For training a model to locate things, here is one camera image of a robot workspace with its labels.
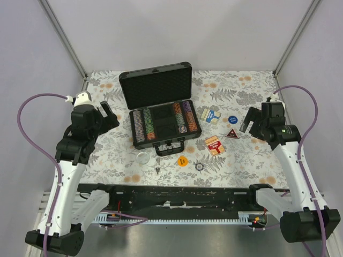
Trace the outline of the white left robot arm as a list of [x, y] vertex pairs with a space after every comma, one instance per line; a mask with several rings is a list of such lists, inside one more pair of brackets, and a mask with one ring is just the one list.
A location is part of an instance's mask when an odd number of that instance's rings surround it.
[[35, 230], [26, 234], [25, 242], [41, 249], [44, 256], [50, 252], [76, 256], [84, 242], [85, 232], [103, 210], [113, 210], [118, 197], [111, 192], [94, 190], [88, 199], [73, 211], [74, 199], [81, 177], [86, 170], [95, 143], [100, 135], [119, 126], [117, 116], [108, 103], [100, 104], [106, 115], [93, 103], [87, 91], [75, 97], [62, 97], [73, 105], [71, 125], [56, 146], [54, 157], [34, 143], [25, 132], [24, 138], [48, 157], [55, 166], [54, 181], [44, 215]]

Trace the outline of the black poker set case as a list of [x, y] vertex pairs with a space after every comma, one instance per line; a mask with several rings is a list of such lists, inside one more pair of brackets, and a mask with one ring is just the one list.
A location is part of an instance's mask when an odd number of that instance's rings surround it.
[[[158, 156], [178, 154], [184, 151], [185, 142], [201, 136], [202, 129], [191, 100], [192, 65], [189, 62], [152, 67], [142, 70], [122, 72], [119, 77], [121, 89], [129, 109], [133, 146], [143, 150], [154, 148]], [[197, 130], [190, 132], [183, 102], [190, 103]], [[173, 104], [179, 103], [187, 127], [180, 133], [175, 118]], [[156, 138], [148, 141], [143, 110], [151, 112]], [[144, 127], [144, 142], [137, 142], [133, 112], [139, 110]]]

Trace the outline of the red playing card deck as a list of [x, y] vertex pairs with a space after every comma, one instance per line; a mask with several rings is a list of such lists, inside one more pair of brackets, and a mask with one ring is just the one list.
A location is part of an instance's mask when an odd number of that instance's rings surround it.
[[212, 136], [208, 139], [205, 139], [205, 144], [212, 156], [216, 156], [225, 152], [225, 148], [217, 136]]

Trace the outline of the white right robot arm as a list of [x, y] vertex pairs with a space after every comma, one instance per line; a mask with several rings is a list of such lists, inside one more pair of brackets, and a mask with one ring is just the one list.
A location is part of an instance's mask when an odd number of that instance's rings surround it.
[[291, 200], [286, 200], [270, 185], [250, 185], [246, 206], [253, 211], [264, 207], [280, 224], [289, 243], [327, 240], [339, 224], [336, 209], [328, 207], [307, 165], [301, 135], [295, 125], [287, 125], [281, 102], [263, 102], [262, 108], [251, 107], [240, 127], [254, 138], [269, 144], [278, 158], [289, 187]]

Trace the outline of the triangular all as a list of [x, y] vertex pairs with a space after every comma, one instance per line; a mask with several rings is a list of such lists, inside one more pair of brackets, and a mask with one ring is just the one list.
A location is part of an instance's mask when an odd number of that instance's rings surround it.
[[239, 139], [237, 132], [233, 128], [227, 133], [225, 137], [232, 138], [232, 139]]

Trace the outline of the clear dealer button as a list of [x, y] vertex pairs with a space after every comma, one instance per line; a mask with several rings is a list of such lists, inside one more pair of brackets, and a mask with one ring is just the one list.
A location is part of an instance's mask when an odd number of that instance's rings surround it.
[[147, 153], [147, 152], [138, 153], [136, 156], [136, 161], [142, 165], [147, 164], [150, 161], [149, 153]]

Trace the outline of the blue playing card deck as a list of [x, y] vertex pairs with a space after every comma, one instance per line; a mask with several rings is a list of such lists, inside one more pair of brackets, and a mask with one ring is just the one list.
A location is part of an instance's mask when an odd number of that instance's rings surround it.
[[200, 119], [207, 123], [216, 125], [220, 117], [220, 112], [205, 108], [200, 116]]

